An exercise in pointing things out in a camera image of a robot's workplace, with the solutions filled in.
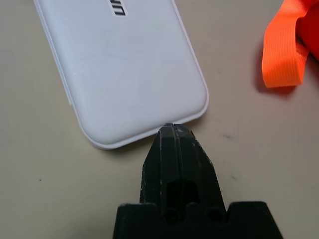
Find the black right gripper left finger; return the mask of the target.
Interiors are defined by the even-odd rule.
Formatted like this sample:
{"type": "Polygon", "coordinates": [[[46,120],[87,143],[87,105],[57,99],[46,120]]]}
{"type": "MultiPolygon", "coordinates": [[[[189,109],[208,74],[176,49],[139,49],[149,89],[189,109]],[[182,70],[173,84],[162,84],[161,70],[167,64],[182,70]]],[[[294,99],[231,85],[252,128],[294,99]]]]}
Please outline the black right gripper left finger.
{"type": "Polygon", "coordinates": [[[140,203],[152,203],[162,217],[180,216],[180,160],[177,124],[159,129],[142,167],[140,203]]]}

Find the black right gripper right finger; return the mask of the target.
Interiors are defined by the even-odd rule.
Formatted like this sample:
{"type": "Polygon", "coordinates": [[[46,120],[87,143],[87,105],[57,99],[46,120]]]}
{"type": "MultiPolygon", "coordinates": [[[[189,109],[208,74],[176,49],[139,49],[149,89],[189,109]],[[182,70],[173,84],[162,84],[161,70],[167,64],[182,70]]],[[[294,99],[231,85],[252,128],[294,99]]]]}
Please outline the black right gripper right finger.
{"type": "Polygon", "coordinates": [[[174,126],[178,136],[181,201],[197,203],[209,216],[224,216],[226,209],[214,166],[191,130],[174,126]]]}

